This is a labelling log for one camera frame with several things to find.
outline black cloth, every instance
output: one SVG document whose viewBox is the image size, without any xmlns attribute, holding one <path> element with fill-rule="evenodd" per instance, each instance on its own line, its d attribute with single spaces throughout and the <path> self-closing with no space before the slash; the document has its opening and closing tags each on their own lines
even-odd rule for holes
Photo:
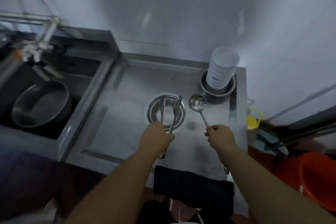
<svg viewBox="0 0 336 224">
<path fill-rule="evenodd" d="M 221 214 L 216 209 L 202 209 L 199 214 L 204 222 L 208 223 L 223 223 L 223 224 L 235 224 L 228 216 Z M 197 214 L 188 220 L 188 222 L 195 222 L 201 224 L 201 221 Z M 136 224 L 171 224 L 177 223 L 173 218 L 169 209 L 162 203 L 150 200 L 143 204 Z"/>
<path fill-rule="evenodd" d="M 166 195 L 188 207 L 216 209 L 224 216 L 233 214 L 232 182 L 156 166 L 153 190 L 154 194 Z"/>
</svg>

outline tiled wall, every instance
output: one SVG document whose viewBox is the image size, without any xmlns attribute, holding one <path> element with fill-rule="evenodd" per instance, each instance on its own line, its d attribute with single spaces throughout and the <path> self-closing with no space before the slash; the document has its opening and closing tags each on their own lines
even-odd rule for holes
<svg viewBox="0 0 336 224">
<path fill-rule="evenodd" d="M 335 105 L 335 1 L 46 0 L 72 26 L 111 30 L 124 52 L 208 61 L 218 46 L 237 48 L 252 107 L 274 124 Z M 23 6 L 48 14 L 39 0 Z M 0 0 L 0 9 L 23 11 L 18 0 Z"/>
</svg>

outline orange plastic bucket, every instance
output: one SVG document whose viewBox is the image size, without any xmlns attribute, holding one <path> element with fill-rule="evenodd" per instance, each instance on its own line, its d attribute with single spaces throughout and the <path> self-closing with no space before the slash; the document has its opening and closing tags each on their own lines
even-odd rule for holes
<svg viewBox="0 0 336 224">
<path fill-rule="evenodd" d="M 275 168 L 275 175 L 323 208 L 336 212 L 336 161 L 316 152 L 288 158 Z"/>
</svg>

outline person's left arm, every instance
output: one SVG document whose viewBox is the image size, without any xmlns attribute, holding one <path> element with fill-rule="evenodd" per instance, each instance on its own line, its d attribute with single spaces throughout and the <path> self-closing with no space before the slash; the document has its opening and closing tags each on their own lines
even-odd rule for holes
<svg viewBox="0 0 336 224">
<path fill-rule="evenodd" d="M 150 170 L 174 139 L 160 122 L 150 124 L 140 138 L 139 150 L 105 177 L 72 211 L 65 224 L 131 224 Z"/>
</svg>

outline large metal pot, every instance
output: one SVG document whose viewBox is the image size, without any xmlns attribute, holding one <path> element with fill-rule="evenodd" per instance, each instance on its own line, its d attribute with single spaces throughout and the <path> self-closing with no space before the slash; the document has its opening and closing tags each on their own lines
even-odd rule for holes
<svg viewBox="0 0 336 224">
<path fill-rule="evenodd" d="M 68 88 L 58 81 L 34 84 L 16 100 L 12 119 L 21 128 L 36 128 L 64 120 L 72 108 Z"/>
</svg>

